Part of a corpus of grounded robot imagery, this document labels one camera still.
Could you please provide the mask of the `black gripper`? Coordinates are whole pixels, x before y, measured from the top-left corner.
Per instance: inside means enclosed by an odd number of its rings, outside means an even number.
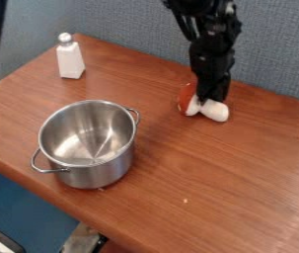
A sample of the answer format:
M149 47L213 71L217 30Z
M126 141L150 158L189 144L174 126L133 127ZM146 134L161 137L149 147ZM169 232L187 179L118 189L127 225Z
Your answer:
M232 85L232 68L236 64L234 44L242 32L238 14L197 16L199 36L191 42L189 54L191 70L198 76L199 103L209 99L224 103ZM217 84L213 79L222 79Z

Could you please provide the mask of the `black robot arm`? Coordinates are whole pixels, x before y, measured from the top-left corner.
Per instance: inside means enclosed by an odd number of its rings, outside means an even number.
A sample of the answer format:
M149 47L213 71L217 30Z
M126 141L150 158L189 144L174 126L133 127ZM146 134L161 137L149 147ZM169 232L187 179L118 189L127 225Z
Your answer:
M201 103L224 103L232 85L236 41L244 23L234 0L161 0L171 11L179 29L190 41L191 71L197 76Z

